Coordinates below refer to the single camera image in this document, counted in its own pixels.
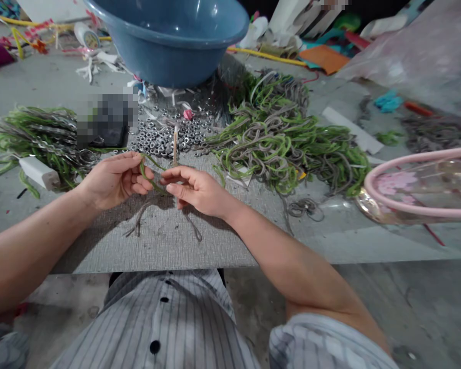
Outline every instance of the pink handle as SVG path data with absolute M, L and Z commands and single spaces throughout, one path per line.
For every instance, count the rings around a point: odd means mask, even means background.
M 390 160 L 386 163 L 381 164 L 380 166 L 374 168 L 372 171 L 367 174 L 364 181 L 364 188 L 367 193 L 376 201 L 383 203 L 384 205 L 404 211 L 407 213 L 434 216 L 434 217 L 446 217 L 446 218 L 460 218 L 461 219 L 461 209 L 444 209 L 444 208 L 425 208 L 419 207 L 416 205 L 408 205 L 399 201 L 392 200 L 381 193 L 379 193 L 374 188 L 375 179 L 383 174 L 388 169 L 392 169 L 396 166 L 406 164 L 414 161 L 429 161 L 429 160 L 441 160 L 448 158 L 461 157 L 461 148 L 460 149 L 450 149 L 450 150 L 441 150 L 433 151 L 430 153 L 422 154 L 413 154 L 408 156 L 403 156 L 398 159 Z

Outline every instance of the forearm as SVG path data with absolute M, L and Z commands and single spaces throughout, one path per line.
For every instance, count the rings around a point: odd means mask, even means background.
M 98 214 L 73 190 L 0 233 L 0 313 L 42 283 Z
M 321 256 L 243 204 L 229 219 L 274 286 L 293 303 L 342 310 L 357 300 L 345 280 Z
M 376 322 L 336 270 L 257 211 L 240 204 L 225 220 L 287 300 L 287 316 L 301 312 L 330 316 L 359 330 L 389 353 Z

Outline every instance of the orange paper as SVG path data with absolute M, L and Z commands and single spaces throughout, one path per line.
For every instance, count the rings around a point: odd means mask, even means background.
M 347 64 L 350 59 L 326 45 L 316 46 L 309 50 L 304 50 L 299 57 L 308 62 L 321 66 L 327 75 L 338 72 Z

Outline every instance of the blue plastic basin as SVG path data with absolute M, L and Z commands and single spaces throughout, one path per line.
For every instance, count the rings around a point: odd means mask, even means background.
M 193 87 L 211 76 L 249 18 L 236 0 L 85 0 L 130 71 L 149 83 Z

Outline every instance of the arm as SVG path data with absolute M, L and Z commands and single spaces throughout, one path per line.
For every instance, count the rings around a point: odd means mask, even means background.
M 42 283 L 102 210 L 152 189 L 139 175 L 141 159 L 129 152 L 103 160 L 76 189 L 0 233 L 0 314 L 15 308 Z M 148 168 L 145 174 L 154 178 Z
M 240 202 L 209 174 L 176 167 L 162 174 L 178 208 L 192 204 L 200 212 L 226 221 L 241 237 L 261 269 L 285 297 L 287 317 L 317 313 L 363 333 L 389 354 L 374 319 L 347 282 L 321 256 L 264 216 Z

